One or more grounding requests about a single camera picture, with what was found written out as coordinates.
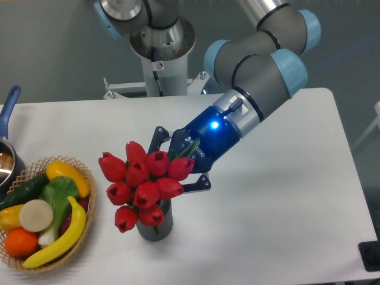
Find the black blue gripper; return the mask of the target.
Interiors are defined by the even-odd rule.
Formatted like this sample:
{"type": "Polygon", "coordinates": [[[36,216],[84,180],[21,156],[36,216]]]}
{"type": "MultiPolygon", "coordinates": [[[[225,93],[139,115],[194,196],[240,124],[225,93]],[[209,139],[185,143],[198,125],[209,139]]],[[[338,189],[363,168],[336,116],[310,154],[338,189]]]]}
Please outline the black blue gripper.
{"type": "Polygon", "coordinates": [[[184,193],[208,191],[211,189],[211,181],[204,172],[210,171],[213,163],[240,140],[233,124],[227,119],[230,114],[234,114],[234,111],[229,109],[220,112],[216,107],[210,106],[173,135],[163,126],[157,126],[147,153],[159,151],[161,145],[172,136],[169,148],[180,154],[198,138],[199,145],[192,153],[195,161],[192,172],[203,174],[196,182],[184,184],[183,189],[184,193]]]}

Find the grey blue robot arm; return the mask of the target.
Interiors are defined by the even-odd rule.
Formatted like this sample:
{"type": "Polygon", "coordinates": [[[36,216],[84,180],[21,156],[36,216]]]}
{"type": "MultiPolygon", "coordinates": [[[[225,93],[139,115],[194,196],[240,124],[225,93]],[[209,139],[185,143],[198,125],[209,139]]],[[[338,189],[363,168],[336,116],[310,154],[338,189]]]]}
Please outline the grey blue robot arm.
{"type": "MultiPolygon", "coordinates": [[[[308,80],[299,56],[321,38],[318,18],[284,1],[244,1],[256,32],[237,42],[218,40],[204,56],[206,73],[227,91],[184,128],[169,134],[157,127],[150,151],[169,141],[169,156],[191,157],[199,179],[185,192],[209,189],[207,172],[264,119],[291,99],[308,80]]],[[[195,44],[192,24],[177,1],[96,1],[94,9],[114,38],[129,36],[140,57],[147,95],[188,92],[188,54],[195,44]]]]}

